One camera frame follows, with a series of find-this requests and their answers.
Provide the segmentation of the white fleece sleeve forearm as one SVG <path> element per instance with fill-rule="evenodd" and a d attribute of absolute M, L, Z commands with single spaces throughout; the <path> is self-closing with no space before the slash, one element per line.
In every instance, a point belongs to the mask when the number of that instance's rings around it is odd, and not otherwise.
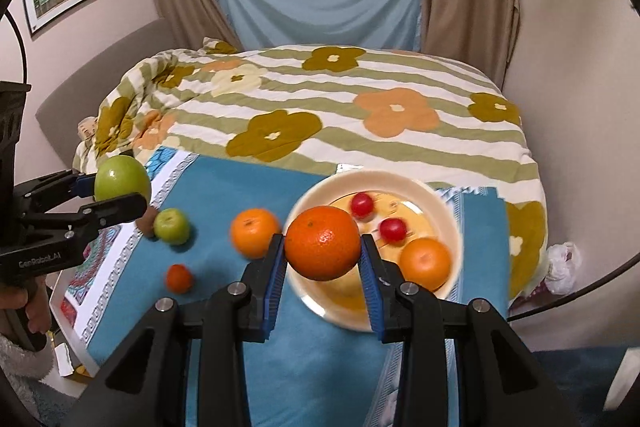
<path fill-rule="evenodd" d="M 1 336 L 1 368 L 24 407 L 44 420 L 43 403 L 47 402 L 48 386 L 43 384 L 53 366 L 53 351 L 49 343 L 39 351 L 29 351 Z"/>

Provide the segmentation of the person's left hand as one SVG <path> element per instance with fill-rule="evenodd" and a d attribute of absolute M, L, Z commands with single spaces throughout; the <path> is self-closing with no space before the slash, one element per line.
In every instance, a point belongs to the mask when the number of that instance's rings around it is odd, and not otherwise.
<path fill-rule="evenodd" d="M 1 286 L 1 309 L 19 310 L 24 308 L 28 317 L 28 329 L 32 333 L 45 334 L 51 327 L 51 313 L 46 279 L 35 279 L 37 291 L 29 297 L 25 288 Z"/>

